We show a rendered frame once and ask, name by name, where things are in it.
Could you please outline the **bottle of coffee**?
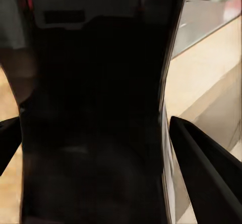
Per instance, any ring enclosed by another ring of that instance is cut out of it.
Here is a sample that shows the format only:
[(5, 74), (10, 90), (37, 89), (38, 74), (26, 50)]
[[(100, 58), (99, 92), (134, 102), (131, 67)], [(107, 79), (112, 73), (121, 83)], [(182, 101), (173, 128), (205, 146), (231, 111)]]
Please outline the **bottle of coffee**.
[(0, 0), (19, 224), (176, 224), (165, 87), (185, 1)]

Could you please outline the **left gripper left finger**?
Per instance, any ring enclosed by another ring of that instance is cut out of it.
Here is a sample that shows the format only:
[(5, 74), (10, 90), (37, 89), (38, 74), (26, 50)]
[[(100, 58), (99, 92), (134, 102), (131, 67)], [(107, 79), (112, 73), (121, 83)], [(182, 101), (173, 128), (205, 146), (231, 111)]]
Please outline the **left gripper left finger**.
[(0, 177), (22, 143), (19, 116), (0, 122)]

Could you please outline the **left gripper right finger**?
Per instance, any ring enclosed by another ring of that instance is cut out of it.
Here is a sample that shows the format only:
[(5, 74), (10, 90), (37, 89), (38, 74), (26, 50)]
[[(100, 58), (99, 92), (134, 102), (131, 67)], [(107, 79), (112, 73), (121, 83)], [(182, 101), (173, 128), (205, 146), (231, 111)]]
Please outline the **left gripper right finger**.
[(242, 162), (187, 120), (169, 135), (197, 223), (242, 224)]

